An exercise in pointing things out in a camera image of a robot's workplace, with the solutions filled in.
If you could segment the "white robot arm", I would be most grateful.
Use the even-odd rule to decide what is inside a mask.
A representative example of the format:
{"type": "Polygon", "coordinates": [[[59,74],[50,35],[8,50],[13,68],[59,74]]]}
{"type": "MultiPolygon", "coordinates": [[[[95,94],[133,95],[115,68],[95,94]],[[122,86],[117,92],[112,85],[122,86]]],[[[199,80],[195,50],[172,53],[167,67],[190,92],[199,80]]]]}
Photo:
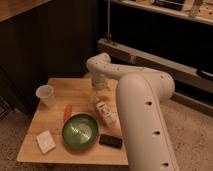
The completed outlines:
{"type": "Polygon", "coordinates": [[[130,171],[179,171],[160,103],[173,96],[175,83],[166,72],[113,64],[106,53],[86,61],[92,87],[117,81],[116,107],[130,171]]]}

